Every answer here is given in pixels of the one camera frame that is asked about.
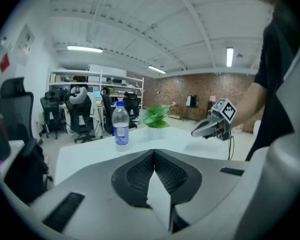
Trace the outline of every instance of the brick wall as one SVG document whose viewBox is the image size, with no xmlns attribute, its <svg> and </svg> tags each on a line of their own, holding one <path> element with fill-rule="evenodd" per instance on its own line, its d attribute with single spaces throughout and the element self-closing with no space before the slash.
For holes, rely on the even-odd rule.
<svg viewBox="0 0 300 240">
<path fill-rule="evenodd" d="M 127 76 L 139 79 L 144 77 L 143 106 L 146 108 L 176 102 L 184 111 L 187 97 L 197 95 L 199 107 L 193 108 L 189 115 L 189 118 L 194 120 L 200 119 L 199 109 L 203 109 L 204 115 L 206 114 L 211 95 L 216 96 L 216 100 L 228 98 L 236 105 L 255 78 L 254 75 L 239 74 L 190 74 L 155 79 L 132 72 L 127 72 Z M 254 123 L 261 119 L 262 113 L 263 110 L 248 120 L 243 130 L 252 133 Z"/>
</svg>

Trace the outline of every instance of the black t-shirt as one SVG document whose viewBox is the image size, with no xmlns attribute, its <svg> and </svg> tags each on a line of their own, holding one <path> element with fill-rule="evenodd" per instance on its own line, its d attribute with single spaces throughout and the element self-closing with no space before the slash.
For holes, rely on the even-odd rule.
<svg viewBox="0 0 300 240">
<path fill-rule="evenodd" d="M 259 71 L 254 82 L 266 88 L 266 102 L 256 140 L 246 157 L 269 146 L 277 138 L 293 132 L 291 122 L 276 96 L 278 88 L 300 45 L 300 28 L 292 13 L 278 8 L 263 32 Z"/>
</svg>

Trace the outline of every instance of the human forearm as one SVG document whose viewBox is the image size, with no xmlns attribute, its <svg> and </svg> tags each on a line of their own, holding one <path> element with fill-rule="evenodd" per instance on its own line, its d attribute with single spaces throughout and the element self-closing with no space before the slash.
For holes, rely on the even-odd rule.
<svg viewBox="0 0 300 240">
<path fill-rule="evenodd" d="M 256 114 L 266 103 L 266 98 L 267 89 L 254 82 L 235 106 L 237 112 L 231 124 L 232 127 L 243 124 Z"/>
</svg>

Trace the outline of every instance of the red sign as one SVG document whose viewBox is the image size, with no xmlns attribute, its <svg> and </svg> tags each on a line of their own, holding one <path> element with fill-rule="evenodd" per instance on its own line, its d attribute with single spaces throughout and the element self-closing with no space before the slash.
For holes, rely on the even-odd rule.
<svg viewBox="0 0 300 240">
<path fill-rule="evenodd" d="M 0 61 L 1 72 L 4 72 L 10 66 L 8 53 L 6 53 Z"/>
</svg>

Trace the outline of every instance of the plastic bottle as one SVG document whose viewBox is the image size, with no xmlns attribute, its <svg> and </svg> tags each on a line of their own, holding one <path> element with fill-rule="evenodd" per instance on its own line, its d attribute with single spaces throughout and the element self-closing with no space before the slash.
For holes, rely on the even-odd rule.
<svg viewBox="0 0 300 240">
<path fill-rule="evenodd" d="M 129 114 L 125 109 L 124 101 L 117 101 L 112 113 L 113 134 L 116 151 L 120 155 L 129 152 Z"/>
</svg>

